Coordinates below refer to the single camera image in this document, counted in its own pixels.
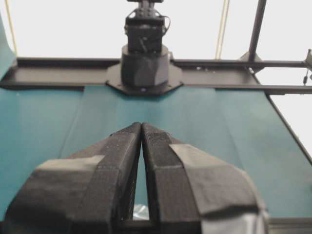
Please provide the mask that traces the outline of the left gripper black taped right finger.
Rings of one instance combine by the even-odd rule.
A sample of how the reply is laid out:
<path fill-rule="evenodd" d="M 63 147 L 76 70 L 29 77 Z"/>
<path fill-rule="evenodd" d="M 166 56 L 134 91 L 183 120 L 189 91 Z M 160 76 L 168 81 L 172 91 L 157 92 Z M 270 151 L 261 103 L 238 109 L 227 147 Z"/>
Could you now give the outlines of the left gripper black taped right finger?
<path fill-rule="evenodd" d="M 163 234 L 266 234 L 265 201 L 248 174 L 145 122 L 150 219 Z"/>

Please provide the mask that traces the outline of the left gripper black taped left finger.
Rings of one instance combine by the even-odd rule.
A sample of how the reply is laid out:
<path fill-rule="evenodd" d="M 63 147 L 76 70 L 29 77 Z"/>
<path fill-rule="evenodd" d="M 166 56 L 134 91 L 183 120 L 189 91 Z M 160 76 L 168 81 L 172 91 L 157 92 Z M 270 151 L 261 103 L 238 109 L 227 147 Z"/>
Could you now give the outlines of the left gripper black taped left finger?
<path fill-rule="evenodd" d="M 7 234 L 110 234 L 133 217 L 141 124 L 40 164 L 9 204 Z"/>

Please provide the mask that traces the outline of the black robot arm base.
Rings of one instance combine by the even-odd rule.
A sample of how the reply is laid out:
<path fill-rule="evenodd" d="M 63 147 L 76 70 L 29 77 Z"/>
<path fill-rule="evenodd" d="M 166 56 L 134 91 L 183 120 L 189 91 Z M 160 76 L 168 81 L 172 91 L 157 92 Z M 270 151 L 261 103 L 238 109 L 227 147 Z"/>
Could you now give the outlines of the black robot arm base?
<path fill-rule="evenodd" d="M 167 16 L 155 9 L 155 0 L 139 0 L 125 19 L 128 42 L 119 64 L 107 70 L 106 84 L 125 94 L 158 96 L 182 86 L 182 70 L 174 66 L 162 38 Z"/>

